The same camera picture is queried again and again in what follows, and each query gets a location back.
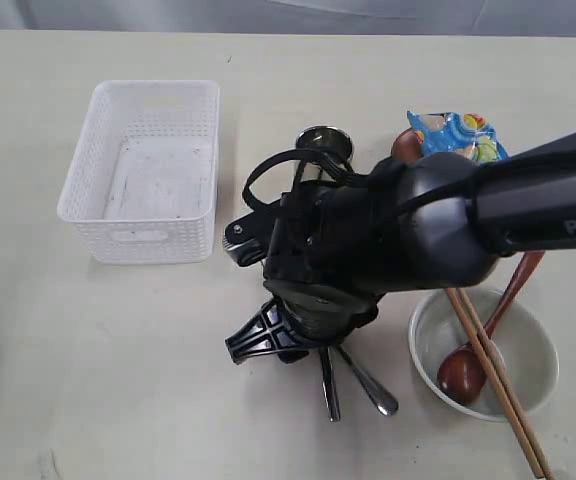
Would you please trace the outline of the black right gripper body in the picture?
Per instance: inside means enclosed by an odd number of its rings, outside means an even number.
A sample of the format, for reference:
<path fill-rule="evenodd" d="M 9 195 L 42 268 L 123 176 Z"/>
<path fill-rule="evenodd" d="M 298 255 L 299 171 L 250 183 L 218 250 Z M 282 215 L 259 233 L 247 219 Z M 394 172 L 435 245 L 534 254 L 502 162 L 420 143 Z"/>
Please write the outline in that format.
<path fill-rule="evenodd" d="M 383 296 L 383 234 L 372 192 L 282 196 L 270 237 L 264 287 L 300 335 L 339 338 L 376 317 Z"/>

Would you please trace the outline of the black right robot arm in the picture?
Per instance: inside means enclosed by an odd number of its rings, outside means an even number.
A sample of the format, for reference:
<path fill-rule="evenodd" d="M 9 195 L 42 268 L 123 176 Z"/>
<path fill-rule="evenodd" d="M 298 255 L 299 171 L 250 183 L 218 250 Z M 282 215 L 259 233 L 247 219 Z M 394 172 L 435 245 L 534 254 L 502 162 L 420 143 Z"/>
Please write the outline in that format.
<path fill-rule="evenodd" d="M 498 162 L 441 152 L 412 164 L 385 158 L 367 174 L 300 148 L 264 160 L 250 179 L 291 161 L 328 176 L 295 175 L 271 203 L 244 188 L 249 213 L 224 232 L 238 265 L 263 264 L 271 294 L 226 340 L 235 363 L 295 362 L 372 322 L 389 293 L 470 287 L 502 257 L 576 249 L 576 133 Z"/>

